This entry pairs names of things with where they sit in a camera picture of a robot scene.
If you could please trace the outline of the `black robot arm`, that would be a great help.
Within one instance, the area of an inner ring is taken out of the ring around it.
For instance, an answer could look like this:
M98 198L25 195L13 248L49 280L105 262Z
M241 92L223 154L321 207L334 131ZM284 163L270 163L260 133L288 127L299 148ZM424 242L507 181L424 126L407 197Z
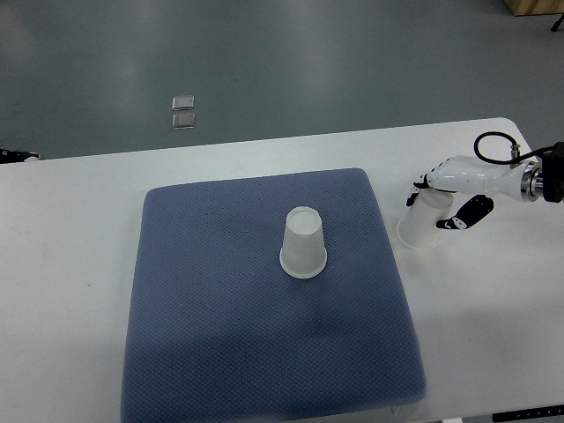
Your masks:
M563 143L558 142L545 148L539 155L541 168L534 182L535 192L546 202L563 201Z

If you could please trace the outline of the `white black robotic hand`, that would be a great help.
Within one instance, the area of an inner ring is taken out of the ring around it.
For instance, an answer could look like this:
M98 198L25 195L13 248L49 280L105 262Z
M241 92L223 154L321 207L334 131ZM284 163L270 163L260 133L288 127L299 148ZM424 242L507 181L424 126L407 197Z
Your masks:
M413 206L421 193L431 190L469 195L471 198L455 215L435 223L439 229L465 230L493 211L494 196L503 195L524 202L534 202L542 197L543 190L537 187L541 177L541 165L533 161L499 165L476 157L455 156L414 182L406 205Z

